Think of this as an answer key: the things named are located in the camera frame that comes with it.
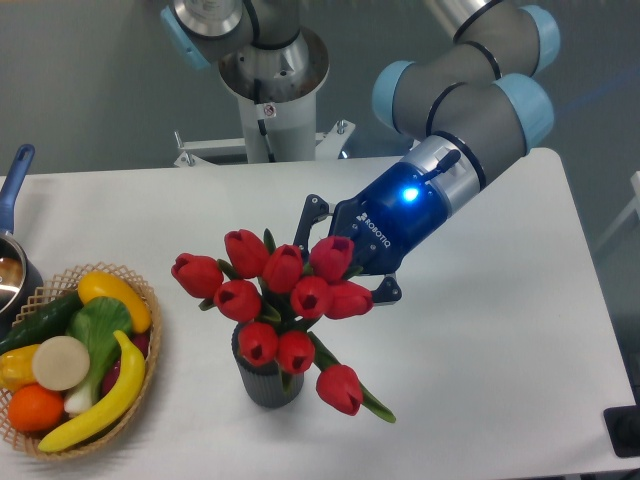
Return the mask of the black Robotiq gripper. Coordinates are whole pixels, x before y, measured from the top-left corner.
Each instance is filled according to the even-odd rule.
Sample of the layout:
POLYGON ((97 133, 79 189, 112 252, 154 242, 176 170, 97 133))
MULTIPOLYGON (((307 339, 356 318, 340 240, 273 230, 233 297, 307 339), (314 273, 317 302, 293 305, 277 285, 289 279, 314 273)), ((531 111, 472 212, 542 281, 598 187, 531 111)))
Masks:
MULTIPOLYGON (((331 236, 354 243, 351 263, 364 274, 397 271, 404 257, 448 218, 447 201, 407 162, 397 162, 369 186, 336 207, 316 194, 309 194, 302 209, 294 244, 308 256, 314 225, 332 217, 331 236)), ((385 275, 371 291, 374 304, 394 304, 402 289, 394 275, 385 275)))

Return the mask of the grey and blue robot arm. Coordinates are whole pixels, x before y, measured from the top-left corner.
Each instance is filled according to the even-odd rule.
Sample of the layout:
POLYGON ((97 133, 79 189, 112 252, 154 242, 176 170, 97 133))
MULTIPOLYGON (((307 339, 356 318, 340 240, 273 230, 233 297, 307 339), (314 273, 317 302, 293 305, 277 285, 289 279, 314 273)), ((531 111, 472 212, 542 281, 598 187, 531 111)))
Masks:
MULTIPOLYGON (((379 275, 376 303, 400 296, 404 257, 549 133, 554 110, 535 75, 560 48, 554 18, 506 1, 433 1, 452 49, 430 64, 397 61, 378 76, 372 108, 415 141, 354 197, 329 205, 309 196, 294 242, 302 254, 314 224, 355 244, 353 264, 379 275)), ((160 14, 195 69, 216 66, 238 101, 248 160, 313 160, 316 94, 329 70, 322 40, 299 21, 295 1, 172 1, 160 14)))

